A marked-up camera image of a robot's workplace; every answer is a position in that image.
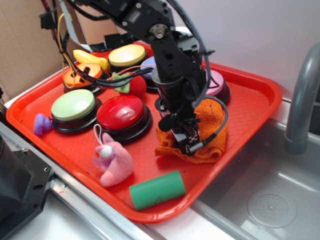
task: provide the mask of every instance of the orange tray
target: orange tray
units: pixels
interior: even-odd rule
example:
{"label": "orange tray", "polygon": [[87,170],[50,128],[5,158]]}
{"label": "orange tray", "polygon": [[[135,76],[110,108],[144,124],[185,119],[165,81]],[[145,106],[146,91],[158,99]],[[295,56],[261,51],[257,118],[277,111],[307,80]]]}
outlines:
{"label": "orange tray", "polygon": [[[144,44],[143,46],[152,56],[150,47]],[[108,57],[108,53],[97,53],[97,55]],[[43,113],[45,116],[51,116],[52,104],[64,94],[61,72],[16,100],[8,109],[6,117],[15,128],[57,164],[121,214],[134,222],[157,223],[177,216],[190,207],[209,183],[268,120],[282,101],[279,86],[267,78],[213,63],[211,67],[222,74],[230,88],[230,101],[227,105],[229,119],[226,151],[215,164],[192,164],[175,156],[155,156],[154,149],[159,144],[156,126],[161,117],[154,107],[158,95],[147,93],[143,100],[152,112],[152,129],[137,142],[125,145],[134,161],[133,174],[116,186],[102,187],[99,182],[102,173],[93,166],[93,156],[97,156],[95,147],[99,145],[93,130],[77,135],[62,135],[53,129],[41,137],[33,133],[36,115]],[[118,95],[119,93],[108,89],[98,95],[98,98],[104,103]],[[134,209],[129,193],[131,185],[177,170],[185,185],[185,196],[141,211]]]}

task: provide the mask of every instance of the faucet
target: faucet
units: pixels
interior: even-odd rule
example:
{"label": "faucet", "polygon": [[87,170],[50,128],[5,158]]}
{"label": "faucet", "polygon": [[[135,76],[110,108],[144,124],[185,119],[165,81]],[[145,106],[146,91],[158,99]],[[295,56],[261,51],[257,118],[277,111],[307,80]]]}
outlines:
{"label": "faucet", "polygon": [[298,155],[307,150],[308,132],[320,135],[320,42],[304,59],[289,111],[284,148]]}

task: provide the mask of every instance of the sink drain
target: sink drain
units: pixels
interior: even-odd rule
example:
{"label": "sink drain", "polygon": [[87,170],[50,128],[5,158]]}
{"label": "sink drain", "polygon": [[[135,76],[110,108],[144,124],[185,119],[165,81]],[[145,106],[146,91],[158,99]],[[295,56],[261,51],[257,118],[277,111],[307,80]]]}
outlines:
{"label": "sink drain", "polygon": [[296,218],[297,207],[294,200],[276,188],[255,192],[248,201],[250,216],[260,225],[268,228],[282,228]]}

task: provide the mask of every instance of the orange towel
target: orange towel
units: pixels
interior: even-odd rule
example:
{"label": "orange towel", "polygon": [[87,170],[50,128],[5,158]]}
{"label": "orange towel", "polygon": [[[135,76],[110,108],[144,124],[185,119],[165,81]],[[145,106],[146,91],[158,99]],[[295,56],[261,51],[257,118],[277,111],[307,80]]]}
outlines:
{"label": "orange towel", "polygon": [[[201,119],[199,123],[200,140],[205,140],[214,133],[224,120],[224,111],[219,103],[211,99],[205,99],[195,109],[196,117]],[[160,140],[159,146],[155,149],[156,156],[176,155],[179,158],[194,164],[216,163],[225,152],[227,124],[219,132],[217,137],[206,146],[197,150],[192,156],[187,156],[180,149],[174,147],[171,131],[163,132],[156,129],[157,137]]]}

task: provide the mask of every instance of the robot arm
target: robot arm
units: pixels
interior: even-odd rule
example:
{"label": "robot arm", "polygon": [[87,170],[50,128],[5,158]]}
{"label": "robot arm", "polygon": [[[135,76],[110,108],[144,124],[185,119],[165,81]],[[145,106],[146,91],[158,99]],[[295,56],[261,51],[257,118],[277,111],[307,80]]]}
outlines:
{"label": "robot arm", "polygon": [[192,102],[206,85],[196,39],[176,31],[162,0],[74,0],[90,6],[138,39],[150,44],[156,62],[152,79],[158,86],[159,128],[172,131],[177,147],[192,155],[198,148],[198,122]]}

